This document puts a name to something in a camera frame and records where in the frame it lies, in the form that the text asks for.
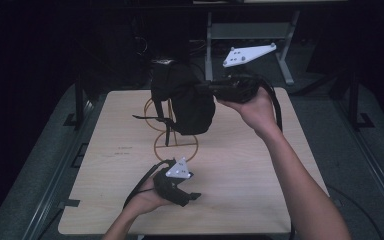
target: dark floor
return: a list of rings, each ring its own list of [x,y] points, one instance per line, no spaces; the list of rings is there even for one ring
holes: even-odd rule
[[[291,48],[288,64],[296,81],[293,86],[283,82],[273,54],[249,67],[263,73],[274,86],[295,92],[323,77],[306,72],[313,47],[298,44]],[[203,58],[194,61],[203,65]],[[222,61],[214,58],[215,76],[222,71]],[[327,83],[305,96],[291,97],[291,101],[329,193],[353,238],[384,239],[384,193],[359,141],[360,137],[364,139],[384,172],[384,114],[374,95],[360,86],[359,112],[367,113],[374,127],[354,131],[342,110],[347,97],[333,101],[328,96],[331,86],[332,82]],[[57,225],[61,217],[58,206],[67,200],[79,170],[70,166],[78,149],[89,141],[105,97],[103,94],[88,105],[85,122],[74,131],[74,127],[63,126],[67,115],[75,111],[74,87],[67,89],[0,209],[0,239],[38,239],[41,233],[41,239],[100,239],[100,236],[63,236],[58,233]],[[288,234],[269,236],[279,240],[288,238]]]

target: black fabric cover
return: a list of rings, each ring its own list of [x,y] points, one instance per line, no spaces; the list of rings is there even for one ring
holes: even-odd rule
[[[155,64],[151,82],[152,100],[158,112],[158,104],[171,99],[176,122],[169,122],[169,125],[182,135],[205,133],[215,113],[213,96],[199,94],[195,90],[194,86],[199,83],[201,81],[187,64]]]

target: metal stand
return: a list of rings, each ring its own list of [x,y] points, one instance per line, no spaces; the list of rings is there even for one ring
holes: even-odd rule
[[[64,126],[74,126],[74,130],[78,130],[83,123],[84,112],[83,112],[83,89],[81,86],[80,76],[77,77],[74,83],[74,91],[76,96],[76,114],[69,114],[64,122]]]
[[[358,93],[359,93],[359,76],[355,71],[340,70],[338,74],[332,75],[336,78],[336,82],[331,88],[329,95],[333,100],[340,100],[344,97],[349,89],[348,99],[348,121],[355,131],[360,128],[372,128],[373,122],[366,113],[360,113],[363,122],[358,122]]]
[[[364,155],[364,158],[366,159],[366,162],[373,176],[373,179],[375,180],[380,192],[384,197],[384,171],[381,165],[379,164],[379,162],[381,162],[382,159],[377,159],[375,157],[375,155],[372,153],[370,149],[370,146],[367,144],[363,135],[360,132],[361,128],[374,127],[374,125],[370,121],[367,114],[364,114],[364,113],[361,113],[361,117],[363,118],[364,122],[359,123],[357,121],[359,76],[357,73],[352,72],[352,75],[350,74],[347,77],[351,77],[349,81],[350,96],[349,96],[348,111],[344,106],[342,106],[342,104],[340,104],[340,102],[334,101],[334,103],[338,108],[338,110],[344,113],[343,115],[340,114],[340,116],[342,116],[344,122],[349,123],[349,124],[346,124],[347,128],[351,133],[351,136],[354,138],[354,140],[358,144],[358,147],[360,148],[361,153]]]
[[[212,39],[284,39],[285,46],[276,54],[286,84],[294,84],[294,80],[286,64],[286,55],[291,45],[300,11],[295,11],[291,22],[287,23],[212,23],[212,13],[208,13],[207,22],[207,55],[205,56],[205,79],[213,80],[211,61]]]

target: white plastic bracket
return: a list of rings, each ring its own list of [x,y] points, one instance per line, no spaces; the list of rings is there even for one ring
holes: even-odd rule
[[[223,66],[233,67],[248,63],[256,58],[259,58],[269,52],[276,50],[276,44],[272,43],[267,46],[249,47],[249,48],[233,48],[223,62]]]
[[[189,173],[188,166],[186,165],[186,158],[183,157],[179,161],[176,161],[176,164],[174,164],[173,167],[166,172],[166,176],[173,178],[190,178],[191,174]]]

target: wooden tabletop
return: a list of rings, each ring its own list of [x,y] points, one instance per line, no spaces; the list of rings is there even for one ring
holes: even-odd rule
[[[284,134],[303,164],[326,191],[314,157],[284,89],[276,88]],[[176,134],[178,146],[162,147],[164,135],[143,115],[149,90],[108,94],[70,199],[59,224],[62,234],[103,234],[122,210],[133,187],[158,160],[189,158],[196,150],[192,136]],[[234,110],[216,103],[208,132],[197,135],[198,151],[188,162],[194,176],[178,187],[202,196],[185,207],[171,205],[142,215],[131,234],[242,234],[290,230],[290,218],[269,153]],[[147,111],[156,116],[154,106]],[[161,123],[151,126],[164,129]]]

